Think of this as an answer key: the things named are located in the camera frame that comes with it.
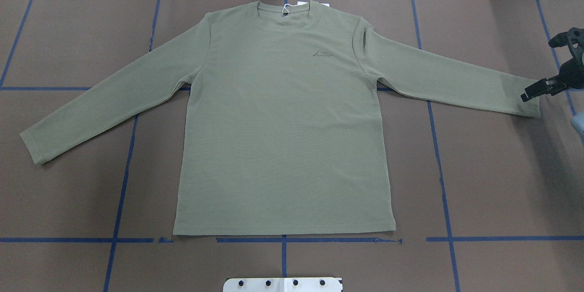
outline shirt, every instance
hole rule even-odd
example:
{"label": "shirt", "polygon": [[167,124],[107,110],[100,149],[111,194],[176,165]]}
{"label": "shirt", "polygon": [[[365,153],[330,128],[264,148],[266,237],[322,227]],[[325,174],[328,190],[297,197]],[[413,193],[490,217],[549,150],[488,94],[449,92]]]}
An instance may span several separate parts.
{"label": "shirt", "polygon": [[405,96],[513,115],[534,82],[377,34],[315,1],[207,13],[21,137],[37,164],[192,84],[175,235],[395,230],[377,98]]}

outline mountain logo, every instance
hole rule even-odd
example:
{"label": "mountain logo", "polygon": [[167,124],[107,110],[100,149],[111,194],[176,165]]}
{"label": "mountain logo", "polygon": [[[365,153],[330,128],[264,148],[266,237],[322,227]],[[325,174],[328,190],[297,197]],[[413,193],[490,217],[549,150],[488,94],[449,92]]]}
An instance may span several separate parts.
{"label": "mountain logo", "polygon": [[324,51],[320,51],[320,50],[319,50],[319,51],[317,51],[317,53],[315,53],[313,56],[324,56],[324,57],[329,57],[329,56],[332,56],[332,55],[330,55],[330,53],[328,53],[328,52],[324,52]]}

